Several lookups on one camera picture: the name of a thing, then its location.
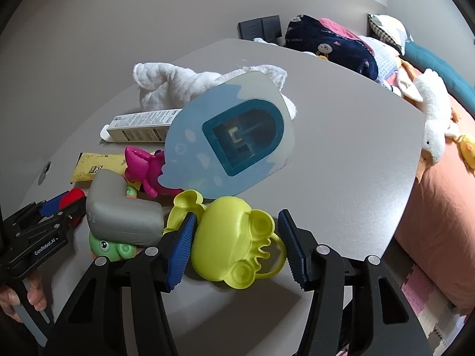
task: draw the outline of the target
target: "toy eye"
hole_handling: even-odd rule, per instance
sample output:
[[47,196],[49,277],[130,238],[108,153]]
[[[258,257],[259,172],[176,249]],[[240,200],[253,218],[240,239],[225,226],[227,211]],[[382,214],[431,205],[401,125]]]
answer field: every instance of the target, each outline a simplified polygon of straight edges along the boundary
[[101,241],[101,242],[99,243],[99,247],[101,248],[101,250],[102,250],[103,252],[107,252],[107,251],[109,250],[109,242],[107,242],[107,241]]

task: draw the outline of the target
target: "gray table surface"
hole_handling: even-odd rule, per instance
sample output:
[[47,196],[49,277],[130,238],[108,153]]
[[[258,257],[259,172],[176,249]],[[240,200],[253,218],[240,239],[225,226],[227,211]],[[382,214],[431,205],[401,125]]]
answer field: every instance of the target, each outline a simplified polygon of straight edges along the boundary
[[[226,39],[174,62],[195,71],[230,72],[273,64],[288,78],[283,93],[297,106],[291,162],[239,196],[273,216],[287,208],[299,227],[341,255],[364,259],[386,249],[412,188],[424,116],[382,86],[343,67],[289,49]],[[104,124],[138,112],[139,90],[122,91],[87,119],[51,157],[42,185],[34,183],[23,204],[49,199],[69,188],[80,152],[121,153],[124,145],[101,141]],[[154,150],[159,145],[142,144]],[[43,266],[57,317],[92,261],[86,220],[71,243]],[[345,303],[350,295],[346,293]],[[288,264],[274,278],[247,290],[200,280],[187,271],[164,294],[180,355],[291,355],[298,347],[311,293],[293,281]],[[130,306],[124,323],[132,343]],[[133,347],[129,354],[135,354]]]

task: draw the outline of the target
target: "toothpaste box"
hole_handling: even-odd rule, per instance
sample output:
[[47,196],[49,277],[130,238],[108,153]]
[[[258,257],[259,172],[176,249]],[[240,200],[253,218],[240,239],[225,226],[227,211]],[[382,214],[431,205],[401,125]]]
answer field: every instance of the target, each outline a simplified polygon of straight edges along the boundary
[[116,116],[101,131],[101,138],[116,143],[164,142],[168,128],[181,109],[139,112]]

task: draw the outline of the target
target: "magenta dinosaur toy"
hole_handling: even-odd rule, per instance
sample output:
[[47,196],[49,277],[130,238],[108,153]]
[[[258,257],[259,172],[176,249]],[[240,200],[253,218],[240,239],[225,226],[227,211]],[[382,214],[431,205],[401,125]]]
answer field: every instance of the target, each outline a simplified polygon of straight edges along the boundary
[[164,196],[176,196],[181,193],[181,189],[168,189],[158,183],[158,177],[162,175],[162,166],[165,164],[165,152],[156,151],[150,154],[140,148],[126,147],[125,161],[127,168],[125,169],[125,178],[129,182],[140,182],[146,194],[152,198],[156,198],[159,194]]

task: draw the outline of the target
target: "finger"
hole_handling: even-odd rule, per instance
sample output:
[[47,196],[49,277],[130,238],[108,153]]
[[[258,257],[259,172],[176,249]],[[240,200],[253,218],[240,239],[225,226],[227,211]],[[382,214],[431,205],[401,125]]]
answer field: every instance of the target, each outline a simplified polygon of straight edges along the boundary
[[20,299],[16,292],[11,287],[1,287],[0,301],[10,305],[20,305]]
[[18,314],[15,312],[15,309],[13,308],[13,306],[11,306],[10,304],[6,304],[3,301],[0,301],[0,307],[2,308],[2,310],[5,312],[7,316],[11,317],[12,319],[14,319],[15,321],[19,323],[21,322],[21,319],[18,316]]
[[46,298],[42,298],[39,303],[35,304],[35,309],[39,312],[45,310],[47,305]]
[[28,281],[31,289],[39,289],[41,287],[41,273],[38,269],[28,276]]
[[36,305],[39,303],[45,295],[43,294],[42,290],[39,289],[30,289],[27,294],[27,298],[30,304]]

